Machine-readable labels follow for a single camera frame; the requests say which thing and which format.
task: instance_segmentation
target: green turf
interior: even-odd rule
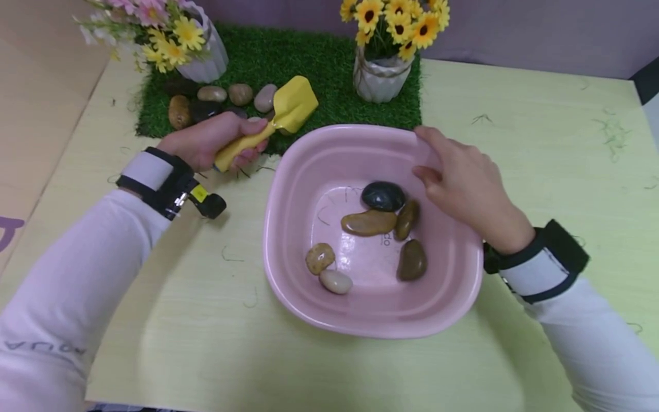
[[[247,83],[257,93],[267,83],[283,86],[296,74],[309,79],[320,105],[302,129],[292,136],[270,139],[269,154],[283,154],[305,133],[337,123],[368,123],[411,129],[421,123],[420,63],[412,64],[401,93],[389,103],[367,103],[353,86],[355,42],[329,34],[271,28],[217,26],[229,54],[227,72],[214,84],[228,88]],[[163,137],[173,131],[167,120],[169,98],[163,91],[168,76],[152,70],[142,91],[136,131],[140,136]],[[250,116],[259,113],[249,106]]]

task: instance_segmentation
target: white ceramic vase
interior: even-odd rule
[[[403,88],[414,59],[416,56],[410,61],[394,56],[389,59],[367,61],[364,58],[364,48],[358,47],[353,69],[353,84],[357,94],[367,102],[391,101]]]
[[[229,56],[222,39],[219,38],[215,26],[201,7],[189,1],[183,3],[182,8],[201,19],[206,38],[204,50],[208,52],[208,55],[205,59],[193,59],[187,65],[178,66],[177,70],[183,77],[197,83],[210,83],[219,79],[227,71],[227,65],[229,64]]]

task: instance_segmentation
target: stone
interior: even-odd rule
[[[176,130],[185,129],[192,124],[190,116],[190,101],[185,96],[174,96],[169,101],[167,112],[169,123]]]
[[[395,212],[403,207],[405,193],[395,183],[373,182],[364,187],[362,201],[371,209]]]
[[[247,119],[249,117],[245,109],[241,107],[229,106],[224,109],[224,111],[232,111],[233,113],[236,113],[238,117],[242,117],[243,119]]]
[[[306,253],[306,267],[314,275],[320,275],[329,265],[334,263],[334,250],[327,243],[316,243]]]
[[[218,86],[204,86],[197,92],[197,98],[205,102],[224,103],[227,91]]]
[[[325,289],[337,295],[345,295],[353,287],[353,280],[338,270],[323,270],[319,279]]]
[[[204,100],[192,100],[190,102],[190,116],[195,123],[201,123],[220,113],[222,113],[222,105],[220,103]]]
[[[393,232],[393,237],[397,241],[404,241],[407,239],[418,221],[419,212],[420,206],[416,200],[410,199],[405,203],[401,211],[398,213],[396,228]]]
[[[171,98],[178,95],[193,98],[197,95],[199,87],[201,87],[199,83],[195,83],[187,78],[179,77],[168,78],[163,89]]]
[[[392,212],[367,210],[343,216],[341,227],[347,233],[357,236],[375,236],[389,233],[396,226],[397,216]]]
[[[236,106],[246,106],[252,101],[254,92],[249,84],[236,83],[229,86],[229,100]]]
[[[277,86],[274,84],[266,84],[263,86],[261,91],[256,94],[254,98],[254,107],[256,110],[261,113],[267,113],[271,111],[274,107],[274,98],[275,92],[277,91]]]
[[[421,242],[412,239],[403,245],[396,276],[401,281],[417,280],[426,273],[428,259]]]

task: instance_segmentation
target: light green table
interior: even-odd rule
[[[586,276],[659,353],[659,187],[648,189],[659,164],[633,85],[438,61],[422,70],[425,123],[489,153],[534,223],[555,217],[578,235]],[[152,143],[132,131],[141,81],[129,63],[105,70],[5,270],[2,302]],[[263,273],[272,172],[210,179],[231,208],[205,221],[187,207],[175,221],[111,323],[89,399],[232,412],[577,410],[540,328],[497,277],[431,338],[359,339],[301,322]]]

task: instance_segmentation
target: shovel handle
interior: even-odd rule
[[[243,136],[239,139],[232,141],[224,149],[220,150],[215,156],[215,167],[225,172],[231,167],[233,158],[238,156],[243,150],[247,148],[255,148],[259,143],[270,137],[275,132],[275,125],[271,121],[260,133],[252,134],[250,136]]]

